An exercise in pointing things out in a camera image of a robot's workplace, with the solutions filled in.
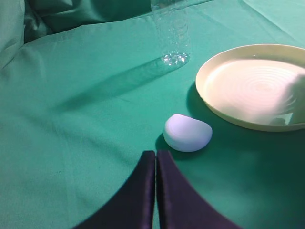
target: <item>green tablecloth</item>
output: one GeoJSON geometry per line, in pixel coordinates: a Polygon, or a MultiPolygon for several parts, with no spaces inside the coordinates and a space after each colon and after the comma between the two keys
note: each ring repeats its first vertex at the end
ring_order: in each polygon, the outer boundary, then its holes
{"type": "Polygon", "coordinates": [[[154,61],[151,15],[40,38],[0,70],[0,228],[68,229],[87,218],[143,150],[167,147],[161,133],[174,113],[214,130],[205,149],[173,156],[218,211],[246,229],[304,227],[305,131],[232,125],[194,87],[200,66],[221,51],[305,47],[304,1],[214,0],[185,10],[193,55],[168,74],[154,61]]]}

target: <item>clear plastic bottle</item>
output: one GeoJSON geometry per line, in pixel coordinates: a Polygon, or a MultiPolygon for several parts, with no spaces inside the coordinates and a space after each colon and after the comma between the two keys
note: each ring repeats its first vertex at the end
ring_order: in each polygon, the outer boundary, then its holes
{"type": "Polygon", "coordinates": [[[183,66],[190,58],[186,0],[151,0],[162,59],[166,65],[183,66]]]}

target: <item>table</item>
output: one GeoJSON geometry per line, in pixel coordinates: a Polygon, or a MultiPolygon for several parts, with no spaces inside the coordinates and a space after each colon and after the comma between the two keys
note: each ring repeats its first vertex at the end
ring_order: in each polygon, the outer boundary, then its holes
{"type": "Polygon", "coordinates": [[[164,74],[151,14],[84,25],[25,44],[0,71],[0,228],[67,229],[119,189],[141,152],[168,148],[174,113],[207,122],[210,144],[172,151],[193,187],[246,229],[305,224],[305,131],[265,133],[214,115],[201,65],[254,43],[305,47],[302,0],[192,1],[190,62],[164,74]]]}

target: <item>white oval object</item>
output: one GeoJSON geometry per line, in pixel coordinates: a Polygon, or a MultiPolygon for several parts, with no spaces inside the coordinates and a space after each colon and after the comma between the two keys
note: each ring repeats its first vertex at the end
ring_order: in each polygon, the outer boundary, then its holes
{"type": "Polygon", "coordinates": [[[163,132],[166,143],[182,152],[193,152],[205,147],[212,137],[212,128],[202,121],[181,114],[174,114],[163,132]]]}

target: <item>cream plate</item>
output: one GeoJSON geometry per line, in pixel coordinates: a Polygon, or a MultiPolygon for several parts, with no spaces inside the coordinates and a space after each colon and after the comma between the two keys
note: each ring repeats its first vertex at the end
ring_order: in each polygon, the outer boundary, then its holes
{"type": "Polygon", "coordinates": [[[196,88],[215,114],[233,124],[305,129],[305,49],[255,44],[224,51],[200,68],[196,88]]]}

